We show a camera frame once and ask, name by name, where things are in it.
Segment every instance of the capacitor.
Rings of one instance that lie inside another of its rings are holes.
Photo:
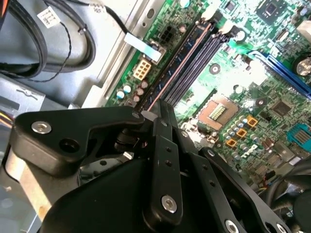
[[[260,142],[260,138],[259,138],[256,134],[252,134],[252,135],[251,135],[251,139],[252,139],[255,143],[259,143],[259,142]]]
[[[138,95],[134,95],[133,101],[138,103],[140,101],[140,97]]]
[[[248,119],[245,116],[241,116],[240,121],[243,122],[244,124],[246,124],[248,122]]]
[[[138,94],[139,96],[142,96],[142,95],[144,94],[144,90],[141,89],[141,88],[137,88],[137,89],[136,89],[136,92],[137,92],[137,94]]]
[[[240,128],[237,125],[232,125],[231,128],[234,132],[238,132],[240,130]]]
[[[267,145],[268,145],[269,147],[274,146],[274,141],[272,141],[272,139],[270,139],[270,138],[266,138],[265,142],[267,143]]]
[[[148,85],[149,85],[149,84],[148,84],[148,82],[147,82],[147,81],[142,81],[142,82],[141,82],[141,84],[140,84],[140,86],[141,86],[141,88],[142,88],[142,89],[147,88],[147,87],[148,87]]]
[[[190,6],[190,0],[179,0],[181,8],[187,8]]]
[[[227,133],[228,133],[231,137],[233,137],[233,136],[235,135],[235,132],[234,132],[232,129],[228,129],[228,130],[227,130]]]
[[[239,126],[240,128],[243,128],[243,126],[244,126],[244,124],[241,122],[241,121],[236,121],[235,122],[235,124],[237,125],[237,126]]]
[[[132,88],[129,85],[125,85],[123,87],[123,91],[124,91],[125,94],[128,94],[128,93],[130,93],[132,91]]]
[[[241,148],[241,150],[243,150],[243,151],[245,151],[245,152],[247,152],[247,151],[249,150],[249,148],[247,147],[246,144],[241,144],[241,145],[240,145],[240,148]]]
[[[224,133],[223,137],[226,140],[230,140],[231,139],[231,136],[228,133]]]
[[[269,149],[269,146],[266,142],[262,142],[261,145],[262,145],[262,147],[264,147],[265,150]]]
[[[232,155],[231,155],[235,160],[240,160],[241,157],[239,156],[239,153],[237,152],[233,152]]]
[[[124,96],[125,96],[125,94],[124,94],[123,91],[118,91],[118,92],[117,92],[117,98],[118,98],[118,99],[123,99]]]

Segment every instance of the wire bundle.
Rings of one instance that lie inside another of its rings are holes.
[[[39,63],[34,64],[7,64],[0,63],[0,73],[11,77],[11,78],[20,78],[28,79],[33,82],[48,82],[55,78],[59,73],[74,72],[78,70],[85,69],[89,67],[95,60],[96,54],[96,45],[91,35],[90,31],[87,29],[86,24],[80,18],[80,16],[65,2],[62,0],[44,0],[46,4],[49,4],[58,10],[66,14],[75,24],[79,27],[79,33],[83,34],[86,37],[87,50],[83,60],[75,65],[66,65],[66,62],[71,54],[71,38],[68,32],[68,29],[63,23],[62,26],[65,28],[68,39],[69,39],[69,52],[67,58],[62,64],[57,63],[48,63],[47,62],[47,46],[43,34],[41,33],[38,25],[29,15],[29,13],[22,7],[22,5],[17,0],[12,0],[9,6],[9,12],[23,25],[28,34],[30,34],[33,39],[37,50],[39,52]],[[37,76],[40,72],[55,72],[56,74],[45,81],[34,81],[31,78]]]
[[[13,118],[10,117],[7,113],[0,110],[0,123],[7,128],[11,128],[13,125]]]

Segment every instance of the motherboard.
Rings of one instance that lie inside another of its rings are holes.
[[[106,106],[173,105],[256,190],[311,155],[308,0],[166,0]]]

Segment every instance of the gray metal panel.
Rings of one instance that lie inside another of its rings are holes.
[[[133,20],[136,12],[132,12],[135,4],[141,4],[143,0],[122,0],[110,1],[102,0],[102,4],[108,5],[121,17],[123,22]],[[37,14],[46,9],[46,5],[41,0],[19,0],[25,9],[33,16],[41,28],[48,44],[49,61],[63,61],[67,56],[69,45],[67,34],[61,25],[56,25],[50,29],[45,28],[37,18]],[[88,7],[71,5],[76,12],[84,19],[90,29],[97,46],[96,59],[87,69],[68,74],[60,74],[49,83],[34,83],[21,81],[47,95],[62,105],[68,106],[70,103],[82,105],[92,85],[101,81],[103,66],[115,45],[119,35],[122,33],[110,16],[97,14]],[[55,9],[58,16],[66,24],[72,39],[72,54],[69,60],[74,64],[84,56],[86,51],[86,41],[79,35],[78,27],[72,21]],[[0,62],[7,63],[31,63],[37,62],[37,52],[31,38],[27,35],[23,27],[10,15],[3,24],[0,32]],[[53,76],[53,73],[42,73],[37,79],[44,80]]]

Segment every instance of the green circuit board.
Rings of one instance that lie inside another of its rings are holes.
[[[261,187],[266,173],[273,170],[283,175],[295,162],[311,155],[308,146],[289,141],[288,135],[297,124],[307,125],[311,132],[310,100],[264,63],[247,56],[253,50],[271,54],[292,70],[302,53],[311,52],[310,42],[297,30],[311,16],[309,5],[307,0],[191,0],[188,7],[182,8],[178,0],[166,0],[144,38],[146,43],[154,41],[166,50],[144,79],[151,86],[187,35],[180,26],[188,30],[209,7],[217,8],[223,16],[218,27],[231,23],[243,31],[238,35],[242,38],[231,39],[217,51],[176,105],[175,112],[180,126],[196,135],[192,137],[194,141],[199,139],[203,145],[213,147],[250,185]],[[161,34],[168,25],[174,29],[173,39],[161,44]],[[142,81],[133,73],[141,58],[137,51],[106,106],[139,104],[134,96],[138,88],[142,89]],[[311,85],[309,76],[300,78]],[[132,91],[120,98],[117,92],[125,85]],[[225,113],[228,118],[217,125],[216,118],[225,118]],[[207,116],[215,117],[214,122],[205,121]],[[228,135],[240,123],[242,136],[238,132]]]

